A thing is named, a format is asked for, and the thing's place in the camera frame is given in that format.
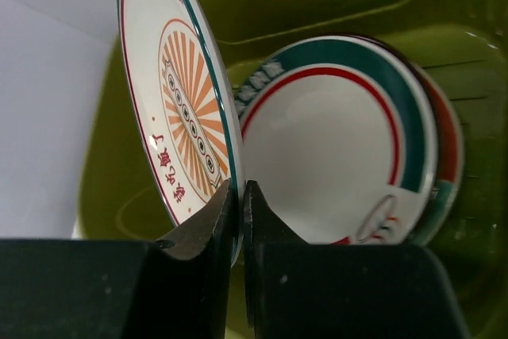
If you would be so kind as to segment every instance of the ceramic plate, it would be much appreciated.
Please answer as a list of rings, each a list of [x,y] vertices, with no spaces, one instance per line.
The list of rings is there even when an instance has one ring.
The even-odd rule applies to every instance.
[[[198,212],[224,179],[232,179],[241,200],[241,135],[233,96],[198,3],[117,1],[133,107],[171,219],[179,225]]]
[[[399,243],[433,185],[437,137],[418,79],[355,37],[318,37],[266,60],[236,100],[246,174],[314,243]]]
[[[460,188],[464,169],[464,138],[452,103],[443,90],[421,68],[422,86],[431,101],[437,123],[439,164],[429,204],[409,239],[415,244],[428,243],[445,222]]]

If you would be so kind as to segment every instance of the circular logo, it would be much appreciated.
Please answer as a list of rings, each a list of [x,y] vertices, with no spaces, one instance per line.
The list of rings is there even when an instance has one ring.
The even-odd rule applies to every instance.
[[[198,37],[185,21],[171,19],[164,27],[159,66],[176,155],[196,195],[206,202],[229,176],[229,159],[210,73]]]

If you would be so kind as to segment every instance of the sunburst pattern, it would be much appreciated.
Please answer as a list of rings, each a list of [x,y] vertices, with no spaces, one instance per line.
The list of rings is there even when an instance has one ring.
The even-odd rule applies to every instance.
[[[229,174],[224,129],[194,31],[169,21],[160,44],[160,84],[171,139],[192,187],[207,201]]]

